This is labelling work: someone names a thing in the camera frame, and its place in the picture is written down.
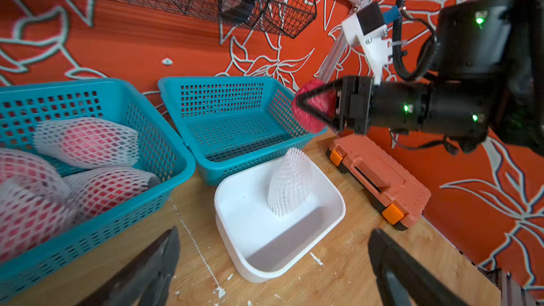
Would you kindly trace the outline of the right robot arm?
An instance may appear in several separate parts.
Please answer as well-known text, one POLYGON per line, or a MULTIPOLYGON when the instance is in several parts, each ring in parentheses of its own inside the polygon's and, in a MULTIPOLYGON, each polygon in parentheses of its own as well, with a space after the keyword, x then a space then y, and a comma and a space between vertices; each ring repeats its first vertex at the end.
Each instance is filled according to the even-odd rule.
POLYGON ((543 0, 477 0, 447 7, 408 72, 396 82, 347 76, 301 89, 293 99, 308 132, 438 135, 429 146, 469 153, 490 131, 503 143, 543 153, 543 0))

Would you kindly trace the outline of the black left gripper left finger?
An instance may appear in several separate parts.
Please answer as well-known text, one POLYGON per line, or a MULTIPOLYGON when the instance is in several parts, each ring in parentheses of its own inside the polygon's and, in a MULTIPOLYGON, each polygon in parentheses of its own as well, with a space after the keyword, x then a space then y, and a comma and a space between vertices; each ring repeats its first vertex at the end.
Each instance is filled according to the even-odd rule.
POLYGON ((165 305, 180 253, 179 233, 162 233, 80 305, 165 305))

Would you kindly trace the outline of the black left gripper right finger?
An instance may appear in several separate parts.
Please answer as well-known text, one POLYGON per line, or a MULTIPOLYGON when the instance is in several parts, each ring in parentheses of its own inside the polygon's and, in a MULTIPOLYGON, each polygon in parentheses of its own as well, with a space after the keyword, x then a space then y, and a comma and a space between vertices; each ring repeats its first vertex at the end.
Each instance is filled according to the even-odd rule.
POLYGON ((381 229, 374 229, 368 254, 384 305, 465 305, 381 229))

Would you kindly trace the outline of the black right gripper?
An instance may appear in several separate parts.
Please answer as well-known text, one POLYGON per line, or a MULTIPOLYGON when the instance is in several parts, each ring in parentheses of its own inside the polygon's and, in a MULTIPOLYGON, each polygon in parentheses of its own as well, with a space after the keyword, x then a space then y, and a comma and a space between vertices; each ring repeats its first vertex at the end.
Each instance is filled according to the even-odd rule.
POLYGON ((337 82, 340 85, 339 103, 336 103, 337 87, 332 83, 313 79, 303 85, 298 90, 297 97, 313 89, 324 89, 324 91, 310 97, 308 103, 297 103, 297 122, 305 130, 321 130, 330 127, 333 130, 339 130, 340 133, 351 130, 355 134, 366 135, 370 127, 369 116, 374 78, 346 76, 337 79, 337 82))

